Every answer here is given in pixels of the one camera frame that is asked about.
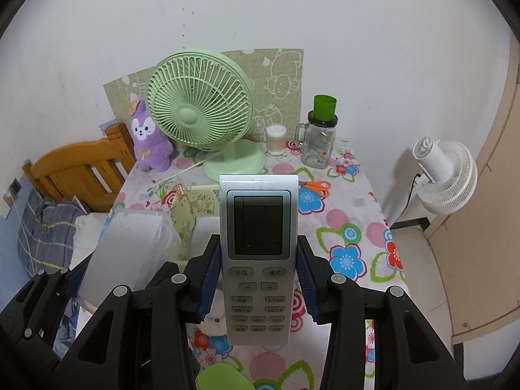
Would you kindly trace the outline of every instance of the wooden headboard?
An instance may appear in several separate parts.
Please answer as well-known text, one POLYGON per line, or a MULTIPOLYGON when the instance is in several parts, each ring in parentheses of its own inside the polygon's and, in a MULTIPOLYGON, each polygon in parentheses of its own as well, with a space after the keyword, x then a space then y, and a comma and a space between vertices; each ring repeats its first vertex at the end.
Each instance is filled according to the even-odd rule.
POLYGON ((54 149, 35 164, 24 164, 23 171, 34 187, 59 201, 75 195, 93 211, 107 213, 124 183, 114 160, 130 173, 135 164, 134 143, 124 123, 106 128, 106 138, 78 142, 54 149), (93 172, 95 168, 110 192, 93 172))

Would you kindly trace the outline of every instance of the green desk fan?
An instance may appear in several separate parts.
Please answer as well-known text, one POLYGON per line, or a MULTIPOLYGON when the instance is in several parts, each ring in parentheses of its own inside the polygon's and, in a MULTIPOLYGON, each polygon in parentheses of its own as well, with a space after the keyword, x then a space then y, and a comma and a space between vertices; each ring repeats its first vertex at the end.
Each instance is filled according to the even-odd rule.
POLYGON ((166 135, 210 151, 203 165, 211 179, 263 169, 265 153, 256 143, 240 139, 251 124, 253 97, 248 77, 232 59, 206 50, 166 58, 150 78, 146 103, 166 135))

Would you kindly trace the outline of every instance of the stuffed animal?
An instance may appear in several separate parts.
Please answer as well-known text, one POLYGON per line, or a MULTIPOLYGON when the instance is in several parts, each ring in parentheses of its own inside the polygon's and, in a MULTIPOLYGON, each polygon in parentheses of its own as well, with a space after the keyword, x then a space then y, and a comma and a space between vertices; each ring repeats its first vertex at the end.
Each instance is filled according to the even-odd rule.
POLYGON ((140 98, 131 109, 132 136, 137 166, 141 170, 155 169, 165 172, 170 166, 173 145, 153 122, 146 110, 145 100, 140 98))

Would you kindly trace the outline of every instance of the beige poster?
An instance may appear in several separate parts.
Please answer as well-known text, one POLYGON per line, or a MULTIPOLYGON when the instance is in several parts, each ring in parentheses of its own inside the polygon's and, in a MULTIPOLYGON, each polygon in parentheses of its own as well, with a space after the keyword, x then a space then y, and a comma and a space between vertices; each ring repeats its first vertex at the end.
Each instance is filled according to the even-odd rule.
MULTIPOLYGON (((238 50, 223 54, 237 62, 251 81, 253 121, 245 137, 263 141, 267 126, 282 123, 287 127, 288 138, 292 139, 300 122, 303 50, 261 49, 252 53, 238 50)), ((149 67, 105 84, 116 120, 128 124, 129 106, 145 95, 153 70, 154 67, 149 67)))

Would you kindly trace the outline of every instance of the cotton swab container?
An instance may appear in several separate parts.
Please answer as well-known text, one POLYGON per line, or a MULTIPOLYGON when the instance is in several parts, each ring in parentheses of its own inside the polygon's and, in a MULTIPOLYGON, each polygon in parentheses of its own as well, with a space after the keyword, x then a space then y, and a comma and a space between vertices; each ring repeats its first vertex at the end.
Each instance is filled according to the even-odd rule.
POLYGON ((283 124, 271 124, 266 129, 266 147, 271 155, 281 155, 285 151, 287 128, 283 124))

